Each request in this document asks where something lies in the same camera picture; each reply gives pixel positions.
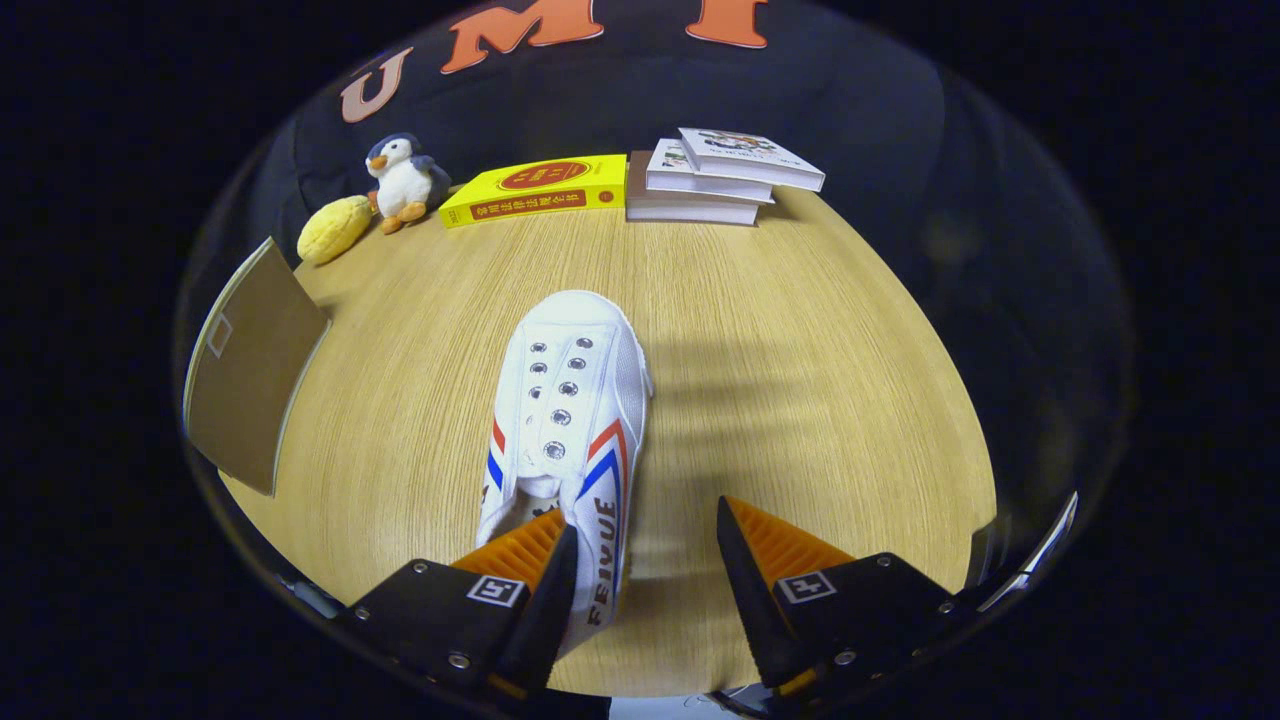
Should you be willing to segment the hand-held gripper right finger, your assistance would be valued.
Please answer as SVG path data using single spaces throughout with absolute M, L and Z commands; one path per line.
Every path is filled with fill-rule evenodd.
M 740 498 L 716 538 L 762 684 L 776 698 L 851 694 L 916 659 L 959 600 L 895 553 L 856 559 Z

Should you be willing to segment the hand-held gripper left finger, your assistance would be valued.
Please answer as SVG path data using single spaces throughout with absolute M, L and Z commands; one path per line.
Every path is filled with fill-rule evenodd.
M 576 529 L 550 510 L 451 564 L 408 561 L 335 625 L 451 698 L 525 701 L 561 653 L 577 561 Z

